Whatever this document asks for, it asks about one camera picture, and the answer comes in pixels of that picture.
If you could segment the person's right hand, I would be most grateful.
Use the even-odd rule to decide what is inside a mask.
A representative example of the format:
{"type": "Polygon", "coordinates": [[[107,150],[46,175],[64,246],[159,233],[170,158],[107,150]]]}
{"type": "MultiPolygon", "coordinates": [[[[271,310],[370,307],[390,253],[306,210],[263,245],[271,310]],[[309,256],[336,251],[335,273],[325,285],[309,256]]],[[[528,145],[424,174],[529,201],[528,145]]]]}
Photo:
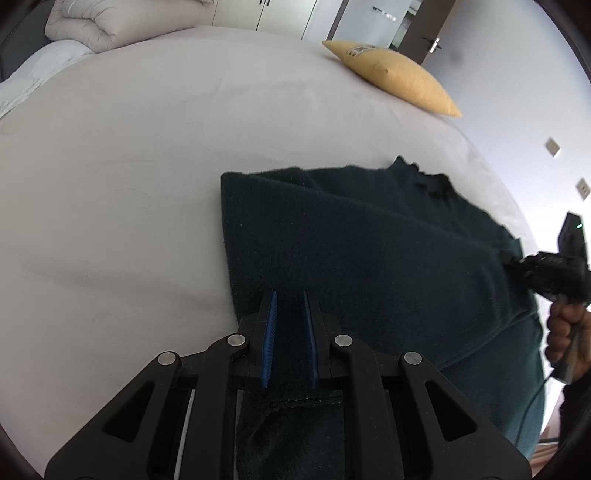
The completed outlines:
{"type": "Polygon", "coordinates": [[[590,370],[590,312],[584,305],[552,303],[547,320],[547,346],[545,356],[555,364],[560,362],[571,344],[571,332],[579,328],[579,346],[573,366],[573,381],[580,380],[590,370]]]}

